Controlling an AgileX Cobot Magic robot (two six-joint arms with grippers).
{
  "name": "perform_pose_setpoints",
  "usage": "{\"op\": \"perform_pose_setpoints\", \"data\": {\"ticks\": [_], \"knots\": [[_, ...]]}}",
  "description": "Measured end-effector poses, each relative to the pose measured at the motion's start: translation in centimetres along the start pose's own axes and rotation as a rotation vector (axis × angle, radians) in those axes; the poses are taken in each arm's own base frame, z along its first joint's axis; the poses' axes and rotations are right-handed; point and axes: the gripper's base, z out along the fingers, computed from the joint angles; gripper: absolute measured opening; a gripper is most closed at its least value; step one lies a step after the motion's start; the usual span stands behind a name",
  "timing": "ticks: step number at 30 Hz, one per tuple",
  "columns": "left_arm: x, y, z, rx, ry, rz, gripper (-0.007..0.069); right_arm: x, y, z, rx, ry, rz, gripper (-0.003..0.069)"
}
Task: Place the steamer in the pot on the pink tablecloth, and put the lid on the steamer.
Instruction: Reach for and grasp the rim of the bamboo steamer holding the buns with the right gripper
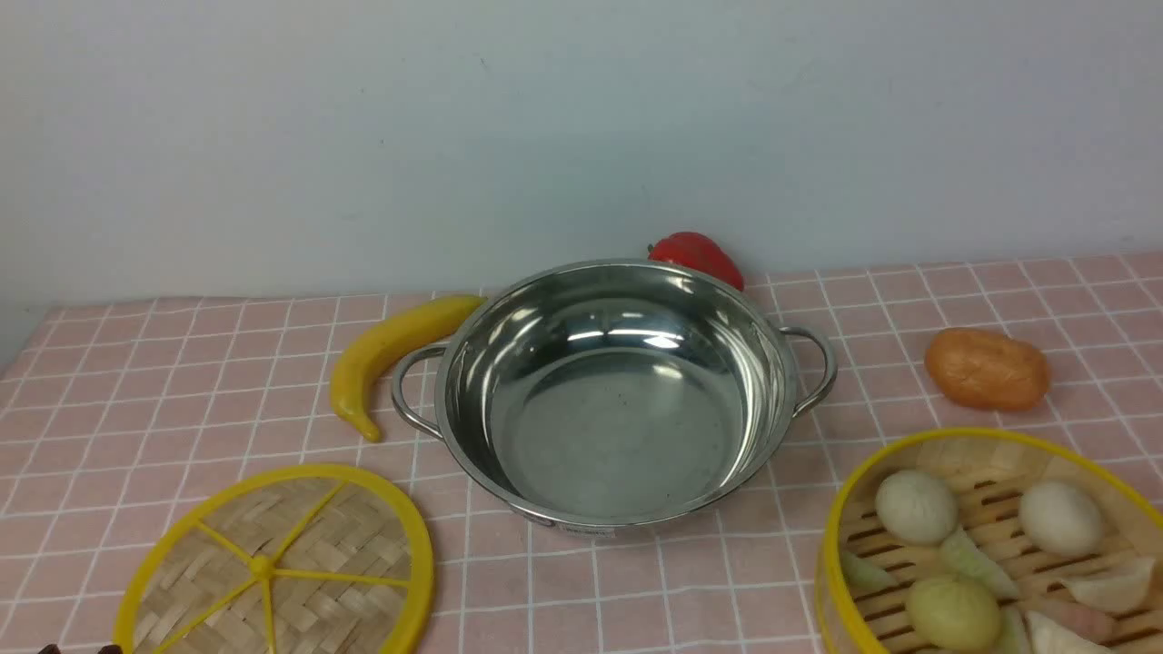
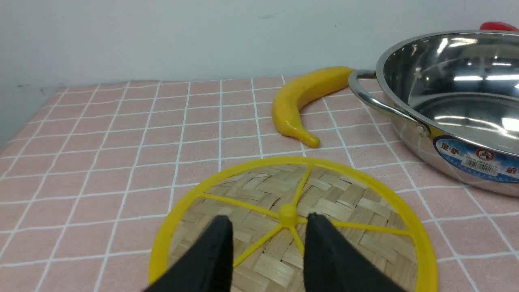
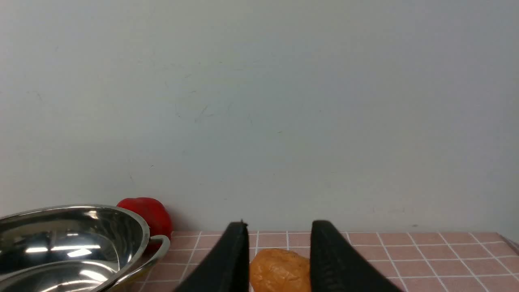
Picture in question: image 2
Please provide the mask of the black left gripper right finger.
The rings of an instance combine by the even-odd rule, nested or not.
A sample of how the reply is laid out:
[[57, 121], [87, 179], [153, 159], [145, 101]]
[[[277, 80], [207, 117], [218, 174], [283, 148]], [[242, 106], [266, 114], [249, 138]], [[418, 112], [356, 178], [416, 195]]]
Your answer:
[[403, 292], [321, 214], [309, 214], [304, 251], [306, 292]]

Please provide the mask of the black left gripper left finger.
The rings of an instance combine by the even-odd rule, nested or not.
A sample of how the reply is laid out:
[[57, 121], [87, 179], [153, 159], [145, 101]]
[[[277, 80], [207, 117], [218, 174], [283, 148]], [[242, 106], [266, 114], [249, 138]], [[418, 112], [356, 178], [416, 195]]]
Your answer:
[[196, 242], [145, 292], [230, 292], [232, 223], [217, 215]]

